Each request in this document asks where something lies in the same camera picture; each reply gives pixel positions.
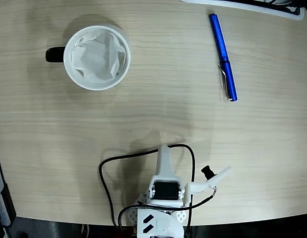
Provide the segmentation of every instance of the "silver pen clip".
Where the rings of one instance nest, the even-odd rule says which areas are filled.
[[[226,97],[229,101],[231,101],[232,99],[229,97],[228,95],[228,89],[227,89],[227,79],[226,79],[226,74],[224,72],[224,70],[221,68],[221,66],[219,65],[218,68],[221,70],[222,74],[223,74],[223,85],[224,85],[224,90],[225,90],[225,94]]]

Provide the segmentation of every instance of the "white robot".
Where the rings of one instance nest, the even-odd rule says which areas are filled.
[[[208,188],[216,192],[217,182],[228,173],[231,167],[225,168],[217,175],[209,169],[209,166],[205,169],[208,170],[208,175],[204,173],[207,181],[189,182],[184,186],[181,178],[173,173],[168,146],[162,145],[158,150],[156,175],[152,177],[147,192],[140,194],[134,204],[169,208],[187,207],[191,202],[191,195],[202,193]],[[138,238],[184,237],[182,222],[186,218],[186,211],[134,208],[128,211],[128,218],[137,227]]]

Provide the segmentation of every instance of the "mug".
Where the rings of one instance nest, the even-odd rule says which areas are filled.
[[[115,35],[125,48],[125,61],[122,70],[113,79],[110,79],[104,83],[89,82],[88,80],[84,79],[83,74],[79,70],[75,69],[71,64],[71,52],[73,51],[75,43],[78,41],[78,39],[88,31],[99,29],[108,31]],[[63,62],[67,74],[78,86],[88,90],[101,91],[114,87],[125,77],[130,67],[131,55],[128,38],[122,29],[114,25],[96,25],[85,27],[76,32],[70,38],[65,47],[53,47],[48,49],[45,53],[45,59],[47,62]]]

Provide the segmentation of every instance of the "blue pen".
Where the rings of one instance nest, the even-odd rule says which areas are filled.
[[[219,61],[221,64],[221,71],[225,77],[225,90],[227,94],[228,100],[231,102],[237,101],[237,93],[234,84],[233,72],[231,68],[231,64],[228,60],[228,54],[225,47],[224,37],[222,34],[221,26],[218,21],[218,17],[215,14],[209,15],[209,19],[211,21],[211,25],[214,32],[214,37],[217,45],[217,51],[219,56]]]

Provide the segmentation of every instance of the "tissue paper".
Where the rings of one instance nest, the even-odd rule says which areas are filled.
[[[85,33],[71,52],[71,63],[84,79],[104,83],[119,73],[125,61],[125,48],[111,32],[98,30]]]

